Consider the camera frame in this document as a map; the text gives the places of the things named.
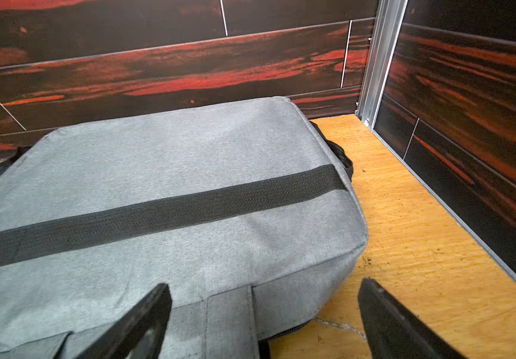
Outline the grey zippered laptop bag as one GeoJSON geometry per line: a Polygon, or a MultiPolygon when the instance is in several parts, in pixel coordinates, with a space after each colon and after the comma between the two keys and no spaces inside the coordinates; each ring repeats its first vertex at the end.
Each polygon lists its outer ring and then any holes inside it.
{"type": "Polygon", "coordinates": [[[49,133],[0,163],[0,358],[78,358],[157,284],[157,358],[258,358],[366,248],[352,174],[286,97],[49,133]]]}

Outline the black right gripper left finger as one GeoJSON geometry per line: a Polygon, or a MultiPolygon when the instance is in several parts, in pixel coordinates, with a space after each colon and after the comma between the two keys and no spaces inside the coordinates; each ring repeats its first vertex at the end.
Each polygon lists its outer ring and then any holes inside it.
{"type": "Polygon", "coordinates": [[[79,358],[157,358],[172,308],[167,284],[157,284],[79,358]]]}

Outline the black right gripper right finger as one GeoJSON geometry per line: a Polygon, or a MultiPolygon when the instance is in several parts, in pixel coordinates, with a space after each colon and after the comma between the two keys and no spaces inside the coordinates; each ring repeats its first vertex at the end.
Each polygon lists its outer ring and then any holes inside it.
{"type": "Polygon", "coordinates": [[[464,357],[377,281],[362,280],[358,303],[373,358],[464,357]]]}

